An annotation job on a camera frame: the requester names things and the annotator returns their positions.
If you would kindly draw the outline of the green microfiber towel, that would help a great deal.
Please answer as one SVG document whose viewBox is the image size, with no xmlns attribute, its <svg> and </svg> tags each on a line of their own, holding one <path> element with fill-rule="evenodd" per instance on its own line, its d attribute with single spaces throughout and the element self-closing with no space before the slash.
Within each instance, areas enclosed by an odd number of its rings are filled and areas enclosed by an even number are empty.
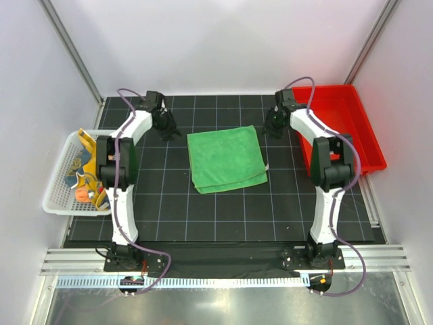
<svg viewBox="0 0 433 325">
<path fill-rule="evenodd" d="M 248 188 L 268 182 L 254 126 L 187 136 L 191 179 L 200 194 Z"/>
</svg>

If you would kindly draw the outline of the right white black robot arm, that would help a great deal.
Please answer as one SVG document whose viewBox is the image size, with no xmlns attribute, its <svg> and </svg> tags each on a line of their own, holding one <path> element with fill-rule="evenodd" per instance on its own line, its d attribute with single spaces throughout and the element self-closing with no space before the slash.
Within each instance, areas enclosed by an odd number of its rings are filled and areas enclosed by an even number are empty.
<svg viewBox="0 0 433 325">
<path fill-rule="evenodd" d="M 342 135 L 322 122 L 309 104 L 296 101 L 291 89 L 275 93 L 263 133 L 275 139 L 291 128 L 312 146 L 310 177 L 316 190 L 315 215 L 306 241 L 304 258 L 310 267 L 322 268 L 337 257 L 340 238 L 336 229 L 346 191 L 360 176 L 360 158 L 350 135 Z"/>
</svg>

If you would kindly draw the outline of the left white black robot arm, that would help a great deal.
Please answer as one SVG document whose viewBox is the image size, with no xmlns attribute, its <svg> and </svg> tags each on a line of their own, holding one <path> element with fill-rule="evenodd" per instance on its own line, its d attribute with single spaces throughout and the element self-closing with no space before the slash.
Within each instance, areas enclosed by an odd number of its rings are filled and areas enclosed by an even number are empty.
<svg viewBox="0 0 433 325">
<path fill-rule="evenodd" d="M 96 174 L 106 191 L 113 224 L 106 267 L 135 271 L 142 266 L 145 252 L 139 245 L 133 212 L 133 190 L 139 172 L 136 144 L 151 129 L 157 130 L 163 140 L 181 133 L 162 93 L 147 91 L 138 108 L 123 95 L 120 98 L 131 112 L 119 128 L 97 138 Z"/>
</svg>

